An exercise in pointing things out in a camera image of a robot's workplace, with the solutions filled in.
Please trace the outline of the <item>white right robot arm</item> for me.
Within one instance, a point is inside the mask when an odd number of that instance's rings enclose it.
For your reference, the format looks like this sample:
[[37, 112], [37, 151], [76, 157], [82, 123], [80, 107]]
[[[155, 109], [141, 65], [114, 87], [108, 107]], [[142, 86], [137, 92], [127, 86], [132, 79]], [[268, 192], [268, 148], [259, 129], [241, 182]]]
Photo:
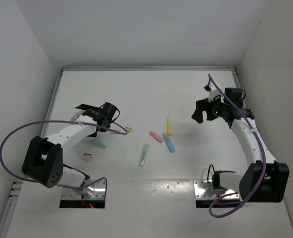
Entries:
[[290, 170], [287, 164], [279, 163], [266, 148], [252, 111], [243, 108], [244, 90], [225, 88], [221, 94], [212, 83], [204, 89], [209, 96], [196, 102], [192, 119], [203, 123], [204, 114], [208, 121], [222, 118], [238, 139], [248, 164], [243, 175], [234, 171], [215, 171], [210, 185], [213, 189], [231, 189], [245, 199], [261, 179], [260, 185], [249, 197], [249, 202], [281, 202]]

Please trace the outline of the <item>blue highlighter pen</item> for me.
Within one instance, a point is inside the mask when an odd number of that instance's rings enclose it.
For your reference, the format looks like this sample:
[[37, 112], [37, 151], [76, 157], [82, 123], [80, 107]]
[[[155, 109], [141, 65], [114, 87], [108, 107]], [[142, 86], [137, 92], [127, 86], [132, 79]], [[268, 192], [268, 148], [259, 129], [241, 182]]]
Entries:
[[174, 147], [169, 135], [166, 132], [163, 132], [162, 137], [163, 137], [163, 139], [164, 139], [164, 141], [165, 141], [165, 143], [166, 143], [166, 145], [168, 147], [169, 152], [173, 153], [175, 151], [175, 147]]

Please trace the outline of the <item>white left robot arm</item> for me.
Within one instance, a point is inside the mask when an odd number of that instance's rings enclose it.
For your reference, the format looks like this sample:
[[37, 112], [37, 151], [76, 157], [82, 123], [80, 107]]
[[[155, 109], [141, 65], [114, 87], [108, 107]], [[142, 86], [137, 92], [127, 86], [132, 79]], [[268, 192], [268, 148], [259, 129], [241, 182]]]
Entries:
[[81, 104], [78, 117], [62, 130], [45, 138], [34, 137], [29, 144], [22, 173], [34, 181], [52, 188], [56, 185], [79, 188], [89, 176], [63, 163], [63, 155], [84, 138], [106, 132], [120, 111], [111, 103], [100, 107]]

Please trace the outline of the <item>green highlighter pen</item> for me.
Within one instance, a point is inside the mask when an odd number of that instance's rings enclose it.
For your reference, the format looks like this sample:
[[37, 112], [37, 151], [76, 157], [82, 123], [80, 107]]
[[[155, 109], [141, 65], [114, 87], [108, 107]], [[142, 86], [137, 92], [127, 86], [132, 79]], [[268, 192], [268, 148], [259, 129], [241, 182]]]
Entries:
[[147, 157], [147, 154], [148, 154], [148, 151], [149, 151], [149, 147], [150, 147], [149, 144], [144, 145], [142, 153], [141, 153], [141, 157], [140, 157], [140, 160], [139, 160], [139, 167], [144, 166], [145, 160], [146, 160], [146, 157]]

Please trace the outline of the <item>pink highlighter pen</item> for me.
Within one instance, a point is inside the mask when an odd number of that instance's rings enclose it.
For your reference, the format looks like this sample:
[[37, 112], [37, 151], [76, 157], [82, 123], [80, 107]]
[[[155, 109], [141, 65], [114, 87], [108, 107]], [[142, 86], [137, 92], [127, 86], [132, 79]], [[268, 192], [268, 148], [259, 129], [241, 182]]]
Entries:
[[159, 143], [162, 143], [164, 141], [163, 137], [154, 131], [150, 131], [149, 135]]

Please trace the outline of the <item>yellow highlighter pen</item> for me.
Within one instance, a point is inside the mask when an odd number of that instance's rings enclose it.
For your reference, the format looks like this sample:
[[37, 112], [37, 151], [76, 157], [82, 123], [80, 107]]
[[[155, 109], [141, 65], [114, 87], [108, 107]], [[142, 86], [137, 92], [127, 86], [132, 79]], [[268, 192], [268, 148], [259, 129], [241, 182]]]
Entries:
[[167, 124], [167, 134], [172, 135], [173, 127], [172, 127], [172, 119], [171, 116], [166, 117], [166, 124]]

